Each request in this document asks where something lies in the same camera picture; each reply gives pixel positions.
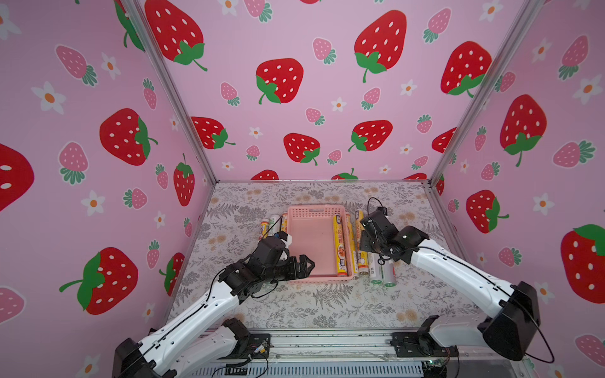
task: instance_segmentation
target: pink wallpaper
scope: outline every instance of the pink wallpaper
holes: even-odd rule
[[[0,4],[2,376],[107,377],[170,303],[211,187],[130,27]]]
[[[523,1],[140,0],[220,180],[430,175]]]
[[[536,377],[605,376],[604,16],[545,4],[444,174],[471,262],[538,291]]]

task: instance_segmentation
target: pink plastic basket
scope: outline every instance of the pink plastic basket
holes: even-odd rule
[[[336,275],[336,248],[332,217],[339,214],[342,217],[345,250],[347,252],[348,276]],[[290,206],[288,208],[288,226],[286,232],[292,235],[290,256],[307,255],[315,262],[315,268],[308,278],[289,281],[291,284],[346,282],[353,279],[353,269],[350,259],[351,249],[348,245],[348,227],[346,210],[341,205],[307,205]]]

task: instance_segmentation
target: pink strawberry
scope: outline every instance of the pink strawberry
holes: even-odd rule
[[[153,85],[151,85],[151,80],[148,78],[143,80],[143,88],[143,97],[145,97],[145,101],[147,101],[151,110],[155,110],[157,96],[155,95]]]
[[[160,259],[160,243],[158,243],[157,240],[154,240],[149,244],[148,248],[147,266],[149,269],[153,269],[155,268],[157,261]]]
[[[315,38],[313,40],[313,52],[317,60],[323,60],[324,64],[332,64],[336,60],[336,50],[327,39]]]
[[[483,170],[481,171],[481,178],[484,179],[485,181],[491,181],[494,179],[494,176],[498,176],[499,172],[500,172],[500,165],[498,164],[497,161],[492,161],[491,164],[488,164],[485,167],[483,167]]]
[[[9,286],[0,286],[0,324],[21,314],[25,309],[25,298]]]
[[[431,17],[428,21],[428,29],[424,31],[424,43],[432,44],[439,37],[439,34],[448,28],[451,15],[452,9],[443,8]]]
[[[261,151],[258,149],[258,146],[255,146],[255,145],[248,147],[248,149],[246,150],[246,153],[247,153],[246,157],[250,161],[254,161],[254,160],[258,159],[258,157],[261,155]]]
[[[458,200],[454,198],[453,200],[450,200],[450,202],[448,203],[448,210],[452,213],[455,213],[456,210],[458,210],[459,205],[460,204],[459,204]]]
[[[510,71],[505,73],[503,76],[500,76],[498,78],[498,81],[495,83],[494,90],[496,92],[506,92],[508,88],[510,88],[515,82],[516,78],[517,76],[515,76],[515,74]]]
[[[370,110],[374,104],[380,100],[380,88],[372,88],[364,94],[364,100],[361,102],[363,110]]]
[[[158,164],[155,166],[155,174],[157,175],[157,183],[164,190],[168,189],[168,172],[164,169],[164,166]]]
[[[510,249],[506,247],[503,248],[500,253],[498,253],[498,258],[500,261],[504,263],[504,265],[511,268],[515,265],[521,264],[521,257],[523,257],[523,255],[515,248]]]
[[[328,155],[328,164],[334,165],[334,164],[338,163],[338,160],[340,160],[341,157],[342,157],[342,154],[341,154],[340,150],[335,149],[334,151],[330,152],[330,155]]]
[[[97,85],[97,73],[91,65],[86,65],[86,59],[79,51],[71,47],[57,45],[55,47],[57,57],[63,63],[63,66],[76,79],[82,79],[85,85]]]
[[[588,55],[588,37],[579,36],[575,39],[574,43],[565,51],[565,54],[561,58],[563,64],[559,68],[559,79],[566,80],[572,77],[578,70],[580,70],[580,63],[584,62]]]
[[[586,140],[580,142],[569,142],[557,151],[552,157],[552,162],[564,168],[573,168],[578,163],[586,164],[594,157],[593,152],[597,149],[592,143]]]
[[[314,123],[315,126],[323,125],[325,122],[325,118],[321,115],[321,111],[317,109],[308,108],[304,113],[307,116],[307,120]]]
[[[271,20],[271,5],[265,0],[244,0],[244,4],[248,9],[248,13],[254,18],[258,17],[258,20],[262,22],[269,22]]]
[[[189,220],[189,218],[185,218],[185,221],[183,222],[183,227],[185,228],[185,235],[190,238],[191,233],[193,232],[193,224],[191,223],[191,220]]]
[[[575,338],[575,346],[595,364],[605,367],[605,345],[593,334],[583,334]]]
[[[419,157],[418,159],[414,160],[414,164],[412,164],[412,169],[416,171],[417,169],[420,169],[420,167],[425,165],[427,162],[428,156]]]
[[[75,185],[86,178],[84,172],[88,169],[88,159],[82,146],[76,142],[69,142],[63,147],[59,153],[59,163],[63,166],[59,170],[63,181]]]
[[[221,96],[223,96],[231,106],[238,106],[240,104],[240,98],[237,97],[237,91],[227,82],[221,83]]]
[[[147,203],[147,195],[137,187],[133,191],[128,189],[122,199],[124,200],[124,206],[133,207],[135,210],[139,210]]]
[[[479,128],[479,131],[477,131],[477,136],[475,137],[475,150],[481,151],[485,141],[487,140],[487,136],[485,135],[487,132],[488,131],[485,126],[481,126]]]

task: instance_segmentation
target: white flower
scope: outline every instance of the white flower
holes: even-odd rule
[[[342,109],[345,107],[346,104],[346,102],[342,101],[342,97],[338,97],[338,100],[332,101],[332,105],[334,106],[332,108],[332,111],[338,110],[342,112]]]
[[[494,20],[494,15],[498,13],[504,5],[498,4],[500,0],[493,0],[492,2],[483,3],[483,13],[479,17],[479,21],[487,19],[489,22]]]
[[[256,139],[261,136],[263,133],[261,132],[261,128],[250,128],[250,133],[248,135],[252,135]]]
[[[603,88],[598,86],[601,81],[601,74],[596,75],[592,80],[582,79],[580,80],[580,89],[574,93],[573,98],[580,98],[582,105],[586,105],[591,96],[595,96],[603,92]]]
[[[232,15],[237,16],[235,6],[239,3],[239,1],[240,0],[218,0],[218,3],[223,6],[223,15],[231,13]]]
[[[546,38],[542,39],[542,42],[540,42],[540,44],[534,47],[534,49],[531,51],[534,53],[534,58],[531,62],[535,63],[538,60],[543,61],[546,58],[546,52],[551,46],[552,42],[546,42]]]
[[[103,214],[103,202],[105,202],[105,197],[97,197],[97,194],[94,191],[90,191],[88,196],[89,198],[84,198],[80,201],[81,204],[88,208],[88,216],[90,217],[94,213]]]
[[[166,214],[162,214],[162,212],[158,210],[157,217],[154,217],[153,220],[155,221],[156,229],[160,228],[161,226],[165,226],[166,223],[164,220],[166,220]]]
[[[485,263],[488,261],[485,259],[483,252],[477,254],[477,262],[481,265],[481,268],[485,267]]]
[[[546,282],[542,285],[534,282],[534,288],[538,292],[538,297],[542,298],[542,301],[544,301],[545,304],[548,304],[548,299],[555,297],[555,295],[548,290],[548,283]]]
[[[149,321],[149,318],[153,318],[153,316],[155,315],[155,313],[153,312],[154,307],[155,307],[155,303],[154,304],[147,303],[147,306],[145,307],[145,312],[141,315],[141,316],[143,316],[143,318],[145,318],[145,323],[147,323]]]
[[[401,85],[401,95],[407,94],[408,96],[412,95],[412,91],[418,88],[417,85],[414,85],[414,80],[410,79],[409,82]]]
[[[53,86],[49,82],[44,82],[44,88],[33,87],[31,91],[42,99],[40,101],[40,109],[44,111],[54,109],[57,113],[63,114],[63,106],[61,104],[67,98],[60,93],[55,93]]]
[[[94,358],[91,356],[86,356],[84,358],[84,367],[77,372],[76,378],[90,377],[95,375],[99,371],[99,366],[97,363],[99,362],[100,354],[97,354]]]
[[[0,24],[0,39],[6,41],[9,31],[13,34],[21,34],[21,29],[8,19],[8,7],[5,4],[0,4],[0,20],[2,20]]]
[[[460,162],[460,172],[466,173],[466,170],[468,169],[468,162],[466,160],[467,159],[464,159],[464,161]]]
[[[107,57],[105,53],[101,53],[103,57],[103,63],[101,63],[101,68],[110,73],[111,80],[116,79],[116,75],[122,74],[120,69],[116,66],[116,58],[115,57]]]
[[[555,205],[548,200],[548,193],[544,193],[542,197],[534,197],[534,202],[534,211],[541,211],[544,215],[547,215],[548,209]]]
[[[399,151],[399,154],[400,154],[400,155],[401,155],[401,154],[406,154],[406,155],[407,155],[407,154],[409,154],[409,153],[410,153],[410,151],[412,151],[412,150],[414,149],[413,147],[410,147],[410,144],[409,144],[409,143],[408,143],[408,144],[406,144],[405,146],[403,146],[403,147],[399,147],[399,148],[401,148],[401,151]]]

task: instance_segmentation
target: yellow cling film roll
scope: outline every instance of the yellow cling film roll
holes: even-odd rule
[[[361,220],[364,218],[363,210],[355,211],[355,250],[357,251],[357,263],[360,275],[370,273],[368,266],[368,253],[359,249],[359,241],[361,240],[361,231],[364,227],[361,225]]]
[[[353,225],[351,224],[351,214],[347,213],[347,228],[348,228],[348,246],[351,250],[349,257],[353,266],[354,279],[359,278],[359,268],[357,267],[357,248],[355,248],[355,236],[353,236]]]
[[[332,217],[334,231],[334,247],[336,250],[336,275],[348,276],[347,252],[344,248],[344,237],[342,235],[342,218],[336,214]]]

